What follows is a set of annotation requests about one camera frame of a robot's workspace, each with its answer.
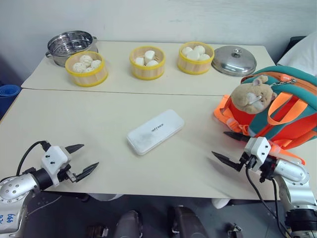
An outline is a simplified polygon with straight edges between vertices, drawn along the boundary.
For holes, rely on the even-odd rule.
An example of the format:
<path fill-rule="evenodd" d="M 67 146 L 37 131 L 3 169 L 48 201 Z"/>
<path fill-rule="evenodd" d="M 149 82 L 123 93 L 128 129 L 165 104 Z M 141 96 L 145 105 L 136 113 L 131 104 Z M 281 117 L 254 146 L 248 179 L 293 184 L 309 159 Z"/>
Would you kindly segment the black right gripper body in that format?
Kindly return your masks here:
<path fill-rule="evenodd" d="M 249 170 L 254 167 L 254 165 L 257 163 L 257 158 L 255 155 L 249 155 L 246 152 L 243 152 L 242 156 L 240 157 L 239 160 L 239 171 L 242 170 L 243 166 L 245 169 Z"/>

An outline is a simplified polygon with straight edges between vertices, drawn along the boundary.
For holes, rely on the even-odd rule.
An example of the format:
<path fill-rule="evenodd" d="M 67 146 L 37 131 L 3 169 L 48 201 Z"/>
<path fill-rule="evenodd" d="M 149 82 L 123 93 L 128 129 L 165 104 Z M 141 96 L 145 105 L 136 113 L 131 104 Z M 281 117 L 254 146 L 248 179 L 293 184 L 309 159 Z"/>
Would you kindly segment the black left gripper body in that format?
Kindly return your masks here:
<path fill-rule="evenodd" d="M 62 182 L 64 180 L 69 179 L 71 182 L 76 182 L 76 174 L 71 172 L 71 166 L 66 165 L 63 169 L 60 169 L 58 172 L 58 180 L 59 182 Z"/>

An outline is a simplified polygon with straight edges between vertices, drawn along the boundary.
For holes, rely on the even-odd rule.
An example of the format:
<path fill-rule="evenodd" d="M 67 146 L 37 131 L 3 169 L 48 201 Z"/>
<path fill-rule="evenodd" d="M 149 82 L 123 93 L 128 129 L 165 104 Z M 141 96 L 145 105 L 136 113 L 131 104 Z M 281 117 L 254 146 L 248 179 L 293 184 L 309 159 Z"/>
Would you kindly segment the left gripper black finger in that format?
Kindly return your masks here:
<path fill-rule="evenodd" d="M 75 145 L 66 146 L 65 150 L 69 154 L 72 154 L 72 153 L 76 152 L 77 150 L 81 149 L 82 147 L 84 147 L 84 144 L 75 144 Z"/>
<path fill-rule="evenodd" d="M 82 173 L 76 175 L 76 180 L 75 182 L 79 182 L 81 181 L 82 179 L 84 179 L 85 177 L 87 177 L 88 175 L 90 175 L 92 173 L 92 171 L 99 165 L 99 162 L 97 163 L 94 163 L 94 164 L 91 164 L 89 165 L 88 167 L 86 167 Z"/>

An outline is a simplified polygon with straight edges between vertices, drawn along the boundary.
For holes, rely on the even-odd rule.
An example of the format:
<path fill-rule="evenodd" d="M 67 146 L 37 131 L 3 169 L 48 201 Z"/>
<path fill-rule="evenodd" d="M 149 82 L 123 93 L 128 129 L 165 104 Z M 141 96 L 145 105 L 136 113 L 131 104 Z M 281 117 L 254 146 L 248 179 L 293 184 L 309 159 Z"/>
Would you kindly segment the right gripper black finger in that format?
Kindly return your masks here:
<path fill-rule="evenodd" d="M 214 156 L 216 156 L 216 158 L 218 158 L 219 161 L 221 161 L 222 163 L 226 164 L 227 166 L 233 168 L 234 170 L 240 172 L 242 169 L 242 164 L 241 163 L 235 163 L 233 161 L 231 161 L 228 157 L 219 154 L 217 152 L 212 151 L 212 154 Z"/>
<path fill-rule="evenodd" d="M 249 136 L 237 133 L 237 132 L 232 132 L 232 131 L 224 131 L 223 132 L 225 135 L 229 136 L 230 138 L 233 138 L 238 141 L 244 141 L 248 142 L 249 141 Z"/>

